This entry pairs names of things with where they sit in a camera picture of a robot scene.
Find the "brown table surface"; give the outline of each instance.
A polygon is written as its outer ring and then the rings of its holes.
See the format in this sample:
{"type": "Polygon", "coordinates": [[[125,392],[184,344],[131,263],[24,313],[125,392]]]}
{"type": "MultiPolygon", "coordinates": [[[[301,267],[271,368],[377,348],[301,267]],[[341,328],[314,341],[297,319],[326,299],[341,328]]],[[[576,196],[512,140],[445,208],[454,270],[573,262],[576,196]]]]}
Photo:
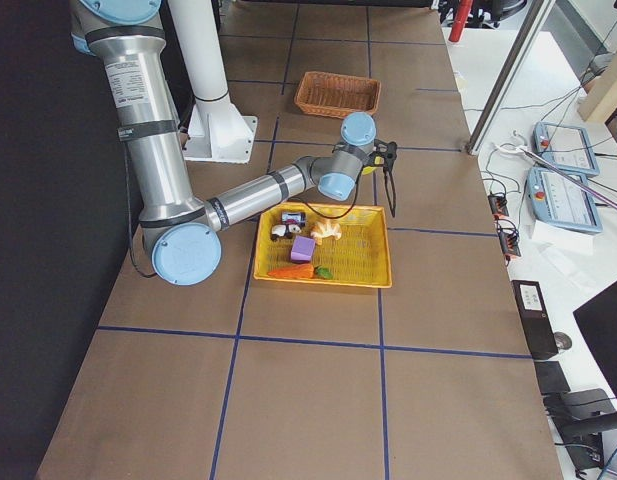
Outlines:
{"type": "Polygon", "coordinates": [[[126,261],[38,478],[562,478],[438,15],[227,3],[231,97],[259,128],[247,165],[189,165],[195,193],[330,153],[341,122],[294,106],[303,72],[372,76],[400,146],[393,286],[254,280],[254,222],[193,287],[126,261]]]}

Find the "blue joint cap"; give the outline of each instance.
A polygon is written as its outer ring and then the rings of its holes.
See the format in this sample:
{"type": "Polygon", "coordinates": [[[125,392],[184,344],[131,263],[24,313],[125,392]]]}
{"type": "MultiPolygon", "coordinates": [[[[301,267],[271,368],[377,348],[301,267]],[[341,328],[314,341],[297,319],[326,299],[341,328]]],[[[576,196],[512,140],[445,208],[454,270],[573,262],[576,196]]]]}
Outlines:
{"type": "Polygon", "coordinates": [[[355,188],[355,181],[343,173],[327,173],[319,179],[317,189],[327,197],[343,202],[355,188]]]}
{"type": "Polygon", "coordinates": [[[214,230],[202,223],[172,227],[155,244],[152,265],[173,285],[194,285],[208,278],[221,259],[221,244],[214,230]]]}
{"type": "Polygon", "coordinates": [[[95,56],[95,54],[92,53],[88,48],[88,43],[86,42],[85,38],[81,38],[74,33],[71,33],[71,36],[72,44],[75,46],[75,50],[77,50],[79,53],[85,53],[86,55],[95,56]]]}
{"type": "Polygon", "coordinates": [[[159,11],[161,0],[80,0],[84,7],[107,22],[139,25],[159,11]]]}
{"type": "Polygon", "coordinates": [[[368,145],[375,141],[376,136],[375,121],[367,113],[351,113],[341,124],[341,138],[350,145],[368,145]]]}

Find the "brown wicker basket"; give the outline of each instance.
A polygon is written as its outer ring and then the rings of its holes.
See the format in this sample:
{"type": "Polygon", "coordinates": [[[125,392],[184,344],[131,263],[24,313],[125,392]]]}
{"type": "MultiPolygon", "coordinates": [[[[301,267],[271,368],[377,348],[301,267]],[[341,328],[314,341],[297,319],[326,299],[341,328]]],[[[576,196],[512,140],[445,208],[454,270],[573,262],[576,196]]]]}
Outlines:
{"type": "Polygon", "coordinates": [[[378,80],[325,72],[306,72],[295,104],[308,115],[345,118],[352,112],[372,115],[379,105],[378,80]]]}

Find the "toy carrot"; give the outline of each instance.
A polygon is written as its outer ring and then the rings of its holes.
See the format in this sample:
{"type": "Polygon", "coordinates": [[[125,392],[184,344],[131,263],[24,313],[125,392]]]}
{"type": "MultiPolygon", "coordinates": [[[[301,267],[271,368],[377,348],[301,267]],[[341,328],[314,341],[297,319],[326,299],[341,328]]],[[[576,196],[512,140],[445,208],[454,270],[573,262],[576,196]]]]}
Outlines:
{"type": "Polygon", "coordinates": [[[331,280],[332,273],[325,267],[313,267],[311,263],[300,263],[298,265],[291,265],[289,267],[280,267],[270,270],[268,276],[273,278],[286,278],[286,279],[304,279],[304,278],[324,278],[331,280]]]}

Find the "orange carrot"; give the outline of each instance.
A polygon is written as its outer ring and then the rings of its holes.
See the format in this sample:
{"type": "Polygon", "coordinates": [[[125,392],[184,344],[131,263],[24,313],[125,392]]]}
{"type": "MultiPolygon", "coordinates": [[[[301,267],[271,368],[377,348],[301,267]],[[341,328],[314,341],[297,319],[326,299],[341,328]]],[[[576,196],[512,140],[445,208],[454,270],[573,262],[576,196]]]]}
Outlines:
{"type": "Polygon", "coordinates": [[[300,263],[299,265],[275,268],[268,272],[268,276],[290,279],[313,278],[315,276],[315,267],[310,263],[300,263]]]}

